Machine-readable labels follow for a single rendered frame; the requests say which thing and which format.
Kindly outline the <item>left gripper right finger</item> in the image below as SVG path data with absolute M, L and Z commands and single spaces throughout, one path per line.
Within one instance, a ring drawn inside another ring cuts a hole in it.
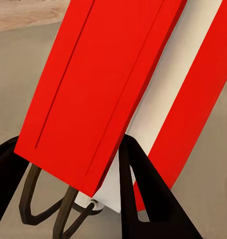
M 203 239 L 138 141 L 125 134 L 118 149 L 122 239 Z M 149 222 L 138 219 L 130 166 Z

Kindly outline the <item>radio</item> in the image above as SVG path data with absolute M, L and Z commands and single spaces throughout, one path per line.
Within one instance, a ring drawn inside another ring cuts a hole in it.
M 52 239 L 69 239 L 104 205 L 120 213 L 125 134 L 171 189 L 226 81 L 227 0 L 71 0 L 14 149 L 31 162 L 22 223 L 37 225 L 59 209 Z M 42 169 L 69 187 L 34 216 Z M 71 208 L 81 214 L 63 233 Z

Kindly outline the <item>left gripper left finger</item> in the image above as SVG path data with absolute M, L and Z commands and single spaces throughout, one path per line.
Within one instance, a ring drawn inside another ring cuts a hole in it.
M 30 163 L 14 153 L 18 137 L 0 145 L 0 221 Z

